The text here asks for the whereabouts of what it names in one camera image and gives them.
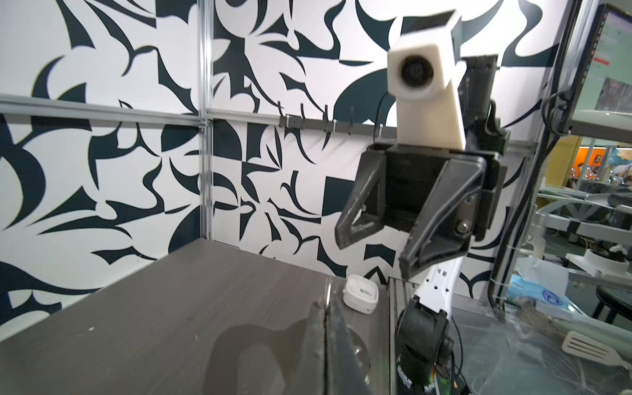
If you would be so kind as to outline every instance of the black and white patterned wall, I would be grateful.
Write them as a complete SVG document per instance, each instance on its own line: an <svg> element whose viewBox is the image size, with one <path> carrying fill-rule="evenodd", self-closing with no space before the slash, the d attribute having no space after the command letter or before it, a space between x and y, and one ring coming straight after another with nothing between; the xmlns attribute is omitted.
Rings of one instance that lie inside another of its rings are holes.
<svg viewBox="0 0 632 395"><path fill-rule="evenodd" d="M197 113L194 1L1 8L0 93ZM199 238L198 151L197 128L0 114L0 339Z"/></svg>
<svg viewBox="0 0 632 395"><path fill-rule="evenodd" d="M499 54L492 97L514 140L533 141L542 90L557 49L565 1L216 0L213 108L327 114L372 123L386 91L386 52L416 16L458 9L462 55ZM387 96L380 121L396 126ZM347 249L333 228L369 138L215 121L214 238L309 269L399 277L406 235L384 229ZM457 292L478 297L489 278L523 158L507 155L505 188L492 229L474 243Z"/></svg>

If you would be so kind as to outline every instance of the monitor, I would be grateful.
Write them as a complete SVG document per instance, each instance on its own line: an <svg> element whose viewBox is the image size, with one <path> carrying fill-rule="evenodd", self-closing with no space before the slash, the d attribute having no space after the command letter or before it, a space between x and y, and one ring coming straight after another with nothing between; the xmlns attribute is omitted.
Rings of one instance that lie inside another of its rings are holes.
<svg viewBox="0 0 632 395"><path fill-rule="evenodd" d="M632 16L597 8L572 90L572 134L632 142Z"/></svg>

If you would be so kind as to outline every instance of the spatula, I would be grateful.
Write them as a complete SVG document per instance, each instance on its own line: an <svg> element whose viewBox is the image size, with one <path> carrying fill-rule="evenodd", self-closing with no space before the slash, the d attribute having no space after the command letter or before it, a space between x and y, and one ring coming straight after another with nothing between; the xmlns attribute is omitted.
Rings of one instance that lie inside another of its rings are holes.
<svg viewBox="0 0 632 395"><path fill-rule="evenodd" d="M579 356L589 361L602 363L607 366L622 366L628 369L632 379L632 364L621 359L619 353L603 343L600 343L581 333L570 331L562 343L565 353Z"/></svg>

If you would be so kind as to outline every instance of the bolt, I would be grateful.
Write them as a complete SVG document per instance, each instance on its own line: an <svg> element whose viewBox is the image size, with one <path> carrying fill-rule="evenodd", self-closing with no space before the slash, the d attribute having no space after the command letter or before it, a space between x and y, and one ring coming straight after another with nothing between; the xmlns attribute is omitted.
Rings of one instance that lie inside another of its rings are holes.
<svg viewBox="0 0 632 395"><path fill-rule="evenodd" d="M456 226L456 231L460 234L465 234L470 231L470 223L467 221L461 221Z"/></svg>

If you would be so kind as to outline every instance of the stool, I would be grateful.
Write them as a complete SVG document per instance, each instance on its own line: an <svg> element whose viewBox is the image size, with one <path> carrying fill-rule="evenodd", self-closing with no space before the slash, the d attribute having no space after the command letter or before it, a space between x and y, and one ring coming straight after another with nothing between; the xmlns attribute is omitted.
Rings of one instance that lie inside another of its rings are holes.
<svg viewBox="0 0 632 395"><path fill-rule="evenodd" d="M597 286L595 294L599 298L599 304L593 312L593 318L599 319L599 314L601 314L604 306L608 306L610 312L605 318L608 324L614 321L617 314L632 320L632 293Z"/></svg>

